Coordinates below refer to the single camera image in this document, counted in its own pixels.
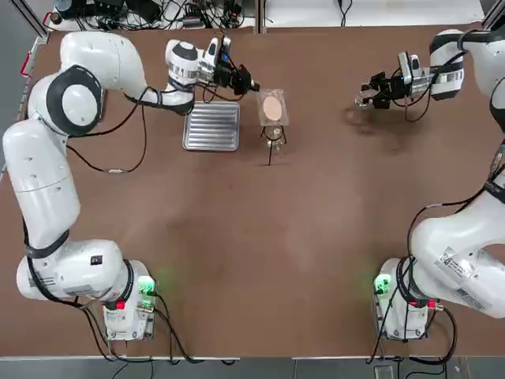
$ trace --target metal tray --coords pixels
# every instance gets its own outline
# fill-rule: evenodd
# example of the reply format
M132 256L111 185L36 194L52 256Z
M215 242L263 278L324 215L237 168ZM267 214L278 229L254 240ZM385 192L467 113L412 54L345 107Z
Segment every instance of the metal tray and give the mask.
M234 152L238 148L239 127L238 103L197 101L186 116L182 146L186 150Z

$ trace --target brown table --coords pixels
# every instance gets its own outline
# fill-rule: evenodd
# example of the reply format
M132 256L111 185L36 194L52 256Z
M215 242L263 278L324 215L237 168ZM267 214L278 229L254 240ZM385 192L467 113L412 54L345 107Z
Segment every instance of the brown table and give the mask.
M82 204L72 238L112 239L125 257L145 262L192 355L369 355L376 338L371 286L381 264L406 253L407 228L422 205L459 200L481 186L501 141L471 58L458 98L432 102L419 123L405 123L399 109L352 115L362 81L391 73L401 50L427 65L428 45L443 29L231 32L234 61L265 88L286 90L289 144L274 166L265 167L254 94L241 101L233 153L185 151L183 118L146 109L148 153L135 173L94 172L70 154ZM214 32L125 35L144 60L148 83L164 88L167 40L204 47ZM61 37L51 34L38 53L35 78L58 69ZM131 106L109 93L103 128ZM72 145L102 167L129 167L142 149L140 112L117 133ZM9 180L0 185L0 209L0 355L97 355L82 315L18 293L21 213ZM505 355L496 338L504 322L451 309L458 355ZM444 354L444 330L436 325L429 339L410 343L410 354ZM155 342L130 343L128 354L167 356L167 336L159 323ZM406 354L406 347L389 343L387 353Z

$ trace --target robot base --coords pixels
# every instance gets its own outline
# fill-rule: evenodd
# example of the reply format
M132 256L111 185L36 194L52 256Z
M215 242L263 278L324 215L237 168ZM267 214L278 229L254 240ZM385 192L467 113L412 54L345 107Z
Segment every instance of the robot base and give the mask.
M373 298L377 331L382 327L384 315L394 295L384 323L383 334L389 340L419 340L425 334L428 307L415 308L414 306L409 306L407 328L404 335L407 302L403 299L399 290L395 292L397 286L396 269L399 262L400 260L397 258L387 260L374 282Z
M152 310L139 307L144 300L140 293L139 278L149 276L149 272L140 261L130 261L130 264L133 268L133 288L124 308L109 310L103 307L109 340L150 340L153 337L155 315Z

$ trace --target green led light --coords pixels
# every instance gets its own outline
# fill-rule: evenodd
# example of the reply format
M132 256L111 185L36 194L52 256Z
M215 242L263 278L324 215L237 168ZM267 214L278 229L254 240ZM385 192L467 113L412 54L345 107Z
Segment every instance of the green led light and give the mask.
M391 283L391 275L379 274L375 281L374 286L378 295L384 295L389 291L389 284Z
M140 299L137 303L137 308L152 312L155 307L153 296L155 295L155 281L150 276L140 276L139 281Z

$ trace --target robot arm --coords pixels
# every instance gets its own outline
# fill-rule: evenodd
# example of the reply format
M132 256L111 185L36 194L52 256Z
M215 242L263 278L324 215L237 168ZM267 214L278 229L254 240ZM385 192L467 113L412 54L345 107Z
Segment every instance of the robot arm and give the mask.
M24 219L26 256L17 269L23 296L44 300L47 290L56 298L100 300L110 340L142 340L151 332L153 308L142 288L152 280L145 266L123 260L115 242L69 238L80 203L66 142L68 136L96 127L103 89L122 91L134 103L180 114L193 108L198 81L241 94L258 90L243 66L227 64L230 40L223 42L226 46L219 47L214 38L202 51L190 43L169 41L168 83L158 91L148 87L140 56L126 38L104 32L76 32L63 38L60 70L36 83L28 100L28 119L9 127L2 140Z
M372 104L375 108L388 109L392 100L414 100L423 95L430 85L429 92L435 101L452 99L463 84L463 55L470 53L477 85L483 94L491 98L490 111L505 133L503 32L461 32L449 29L433 39L429 51L430 67L424 69L416 55L400 53L398 60L401 75L388 78L382 72L372 77L369 83L361 86L357 105Z
M403 57L401 54L402 76L374 77L369 87L377 93L361 96L357 103L387 108L392 99L415 98L427 90L434 100L454 98L462 87L462 56L467 52L473 56L477 85L490 97L492 116L505 132L505 56L502 54L505 40L499 32L442 32L430 45L429 69L417 75L419 65L409 60L407 54ZM423 77L429 79L421 83L424 88L419 91L414 84L417 78L422 81ZM390 308L383 322L388 338L423 336L428 300L433 298L462 304L494 318L505 317L505 265L484 250L486 246L505 244L503 218L505 170L501 166L492 170L480 194L460 212L426 219L413 230L410 246L415 259L411 272L404 274L405 260L390 259L375 280L378 314L384 317ZM396 296L395 288L400 289Z

